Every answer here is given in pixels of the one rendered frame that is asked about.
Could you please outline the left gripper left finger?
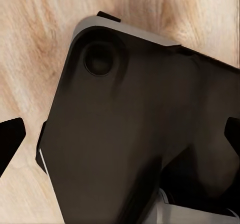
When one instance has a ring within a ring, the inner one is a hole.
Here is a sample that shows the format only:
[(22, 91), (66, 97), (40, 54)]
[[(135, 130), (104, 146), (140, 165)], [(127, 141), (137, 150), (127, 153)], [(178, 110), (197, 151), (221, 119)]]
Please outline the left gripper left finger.
[(0, 123), (0, 177), (26, 136), (21, 117)]

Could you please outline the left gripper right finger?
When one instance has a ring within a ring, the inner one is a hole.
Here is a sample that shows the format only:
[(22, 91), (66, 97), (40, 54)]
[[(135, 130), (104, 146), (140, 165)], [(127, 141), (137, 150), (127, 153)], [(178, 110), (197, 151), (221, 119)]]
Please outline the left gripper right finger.
[(224, 135), (240, 157), (240, 119), (229, 117), (225, 125)]

